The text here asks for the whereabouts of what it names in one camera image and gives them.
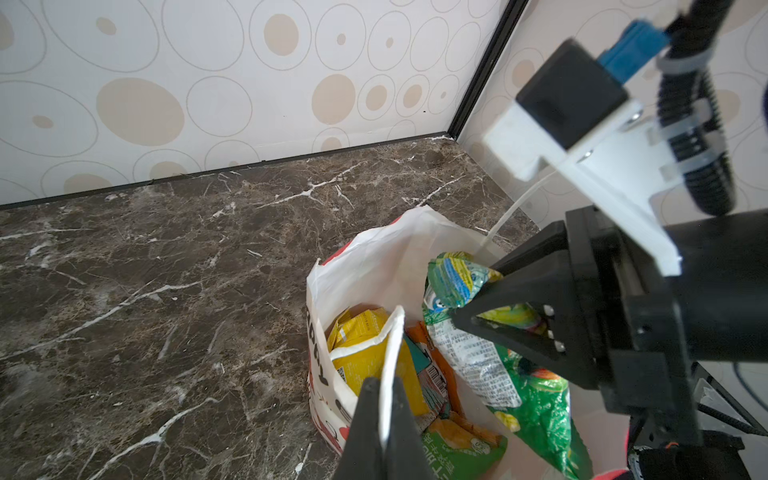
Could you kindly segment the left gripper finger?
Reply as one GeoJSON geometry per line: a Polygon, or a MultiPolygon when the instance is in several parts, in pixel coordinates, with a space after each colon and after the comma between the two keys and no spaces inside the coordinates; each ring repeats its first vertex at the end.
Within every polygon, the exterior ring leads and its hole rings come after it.
{"type": "Polygon", "coordinates": [[[435,477],[400,379],[386,387],[376,378],[364,381],[333,477],[347,480],[435,477]]]}

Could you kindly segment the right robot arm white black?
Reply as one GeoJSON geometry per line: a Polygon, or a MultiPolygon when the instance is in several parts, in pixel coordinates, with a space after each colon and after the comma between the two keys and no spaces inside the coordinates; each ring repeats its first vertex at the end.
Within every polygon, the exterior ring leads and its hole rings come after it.
{"type": "Polygon", "coordinates": [[[567,213],[499,260],[502,279],[454,324],[587,390],[631,426],[637,479],[745,479],[743,441],[705,430],[697,362],[767,359],[767,214],[667,228],[682,271],[651,256],[593,206],[567,213]]]}

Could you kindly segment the yellow snack packet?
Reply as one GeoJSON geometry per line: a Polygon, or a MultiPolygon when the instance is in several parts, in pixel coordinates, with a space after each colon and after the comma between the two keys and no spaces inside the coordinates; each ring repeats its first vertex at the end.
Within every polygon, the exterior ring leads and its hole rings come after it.
{"type": "MultiPolygon", "coordinates": [[[[355,348],[366,341],[376,339],[382,333],[389,316],[390,313],[383,308],[348,309],[334,321],[328,334],[327,348],[334,368],[356,395],[360,394],[365,379],[381,378],[389,335],[386,334],[380,343],[358,349],[351,354],[338,356],[335,351],[355,348]]],[[[412,414],[415,417],[427,414],[429,407],[422,393],[406,336],[402,338],[395,374],[404,384],[412,414]]]]}

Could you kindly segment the red white paper gift bag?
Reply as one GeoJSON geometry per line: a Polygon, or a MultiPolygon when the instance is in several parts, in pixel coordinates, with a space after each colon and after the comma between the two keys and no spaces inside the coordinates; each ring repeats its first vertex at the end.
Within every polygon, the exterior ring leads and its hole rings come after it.
{"type": "MultiPolygon", "coordinates": [[[[347,386],[332,363],[327,338],[334,321],[348,309],[383,308],[390,313],[376,339],[355,348],[339,349],[335,354],[343,356],[376,345],[388,334],[384,367],[378,380],[384,387],[392,385],[400,379],[395,368],[406,327],[418,322],[425,324],[422,304],[428,264],[445,252],[466,252],[476,263],[491,269],[501,255],[499,247],[487,237],[455,224],[428,206],[420,206],[387,226],[358,234],[309,273],[310,411],[318,431],[340,457],[360,394],[347,386]]],[[[543,460],[497,420],[457,374],[456,377],[464,415],[451,412],[442,419],[460,417],[508,440],[505,455],[484,476],[514,479],[521,476],[530,459],[543,460]]],[[[413,417],[420,438],[435,419],[441,418],[432,419],[429,412],[413,417]]]]}

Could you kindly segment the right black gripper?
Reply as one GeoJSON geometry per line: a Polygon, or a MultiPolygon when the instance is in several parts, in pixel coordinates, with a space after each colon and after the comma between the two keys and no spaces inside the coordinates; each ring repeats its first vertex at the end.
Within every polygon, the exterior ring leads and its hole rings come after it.
{"type": "Polygon", "coordinates": [[[658,441],[702,440],[696,361],[767,359],[767,214],[667,228],[679,275],[593,207],[570,211],[492,266],[455,327],[522,355],[612,413],[648,416],[658,441]]]}

